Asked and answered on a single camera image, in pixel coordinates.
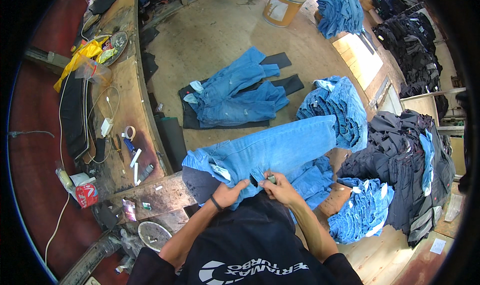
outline masking tape roll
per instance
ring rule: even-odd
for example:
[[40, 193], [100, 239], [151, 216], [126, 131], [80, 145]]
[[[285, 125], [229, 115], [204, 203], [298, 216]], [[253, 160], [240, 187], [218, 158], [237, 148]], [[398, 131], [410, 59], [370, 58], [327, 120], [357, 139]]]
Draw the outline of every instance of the masking tape roll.
[[136, 131], [135, 131], [135, 128], [132, 127], [132, 126], [127, 126], [125, 128], [125, 137], [127, 139], [130, 139], [130, 141], [134, 140], [134, 137], [135, 137], [135, 134], [136, 134]]

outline logo on shirt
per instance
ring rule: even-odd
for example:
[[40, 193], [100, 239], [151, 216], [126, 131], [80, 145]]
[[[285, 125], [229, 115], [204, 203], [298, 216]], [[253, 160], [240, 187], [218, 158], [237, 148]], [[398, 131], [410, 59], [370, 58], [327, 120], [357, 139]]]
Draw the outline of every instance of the logo on shirt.
[[[252, 259], [244, 263], [243, 265], [228, 265], [226, 268], [223, 267], [224, 265], [226, 264], [223, 262], [212, 260], [201, 267], [202, 269], [199, 270], [198, 277], [202, 282], [206, 283], [207, 285], [222, 285], [240, 281], [245, 277], [253, 276], [256, 273], [271, 273], [277, 276], [283, 276], [296, 272], [297, 270], [309, 269], [307, 264], [303, 264], [303, 262], [294, 264], [288, 268], [279, 268], [277, 264], [272, 265], [267, 260], [263, 260], [261, 258], [258, 258], [256, 260]], [[214, 279], [213, 272], [216, 269], [226, 270], [224, 274], [228, 276], [225, 276], [225, 278], [229, 280], [225, 281]]]

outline person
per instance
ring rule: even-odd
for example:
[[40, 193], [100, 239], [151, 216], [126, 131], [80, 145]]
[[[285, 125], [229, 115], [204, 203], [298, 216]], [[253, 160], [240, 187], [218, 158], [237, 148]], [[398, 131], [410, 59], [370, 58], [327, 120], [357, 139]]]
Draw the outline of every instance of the person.
[[[250, 180], [221, 183], [159, 253], [142, 248], [127, 284], [362, 284], [283, 174], [231, 206]], [[295, 235], [295, 216], [309, 250]]]

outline black t-shirt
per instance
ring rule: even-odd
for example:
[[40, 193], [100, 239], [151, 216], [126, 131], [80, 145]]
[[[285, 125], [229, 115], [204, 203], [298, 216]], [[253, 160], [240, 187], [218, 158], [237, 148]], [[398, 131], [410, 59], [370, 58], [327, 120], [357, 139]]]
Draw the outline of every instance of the black t-shirt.
[[179, 276], [151, 249], [138, 255], [128, 284], [362, 284], [341, 253], [321, 264], [279, 221], [236, 222], [200, 234]]

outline hand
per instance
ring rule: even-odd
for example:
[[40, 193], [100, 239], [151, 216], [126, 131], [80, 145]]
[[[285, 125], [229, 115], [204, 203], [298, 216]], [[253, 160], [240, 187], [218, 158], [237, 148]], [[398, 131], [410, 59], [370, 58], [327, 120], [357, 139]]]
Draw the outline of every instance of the hand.
[[[258, 185], [263, 187], [267, 192], [268, 197], [271, 200], [278, 200], [280, 203], [284, 204], [285, 207], [290, 208], [292, 204], [297, 202], [303, 202], [303, 198], [298, 194], [298, 192], [292, 187], [290, 182], [285, 178], [283, 174], [272, 173], [275, 176], [276, 185], [270, 182], [269, 180], [261, 180], [258, 182]], [[263, 173], [265, 178], [267, 178], [268, 173]]]
[[231, 206], [239, 197], [240, 191], [250, 184], [249, 179], [242, 180], [233, 188], [228, 187], [224, 182], [220, 183], [216, 191], [213, 193], [213, 198], [220, 207], [226, 208]]

